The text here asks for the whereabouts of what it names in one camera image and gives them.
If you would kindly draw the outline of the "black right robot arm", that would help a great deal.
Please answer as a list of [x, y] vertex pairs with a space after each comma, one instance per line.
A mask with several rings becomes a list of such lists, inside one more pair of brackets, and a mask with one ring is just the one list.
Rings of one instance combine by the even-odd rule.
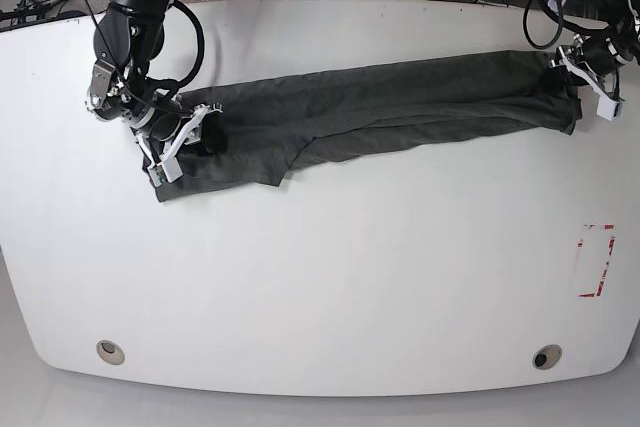
[[[165, 14], [172, 7], [195, 29], [196, 57], [185, 77], [154, 79], [148, 71], [164, 45]], [[195, 114], [177, 99], [204, 61], [204, 31], [195, 14], [180, 0], [108, 0], [104, 17], [96, 23], [93, 46], [89, 111], [101, 121], [121, 118], [156, 142], [173, 140]]]

